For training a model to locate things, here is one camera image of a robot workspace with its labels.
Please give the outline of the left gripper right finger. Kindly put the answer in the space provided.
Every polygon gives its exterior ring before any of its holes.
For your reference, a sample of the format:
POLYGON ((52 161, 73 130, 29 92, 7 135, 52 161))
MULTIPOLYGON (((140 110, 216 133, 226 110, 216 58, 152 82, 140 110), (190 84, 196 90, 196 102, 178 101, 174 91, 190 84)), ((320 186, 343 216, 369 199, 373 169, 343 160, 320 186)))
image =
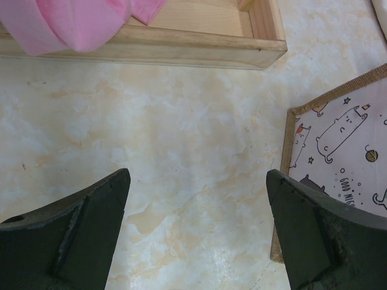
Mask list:
POLYGON ((266 187, 291 289, 386 289, 386 218, 274 169, 266 187))

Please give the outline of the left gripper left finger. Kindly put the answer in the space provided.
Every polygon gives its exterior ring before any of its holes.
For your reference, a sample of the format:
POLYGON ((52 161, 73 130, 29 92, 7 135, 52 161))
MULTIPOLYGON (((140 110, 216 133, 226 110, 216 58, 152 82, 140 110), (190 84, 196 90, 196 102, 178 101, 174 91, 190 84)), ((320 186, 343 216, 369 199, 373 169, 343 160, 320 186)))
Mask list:
POLYGON ((1 289, 104 289, 130 183, 120 169, 1 222, 1 289))

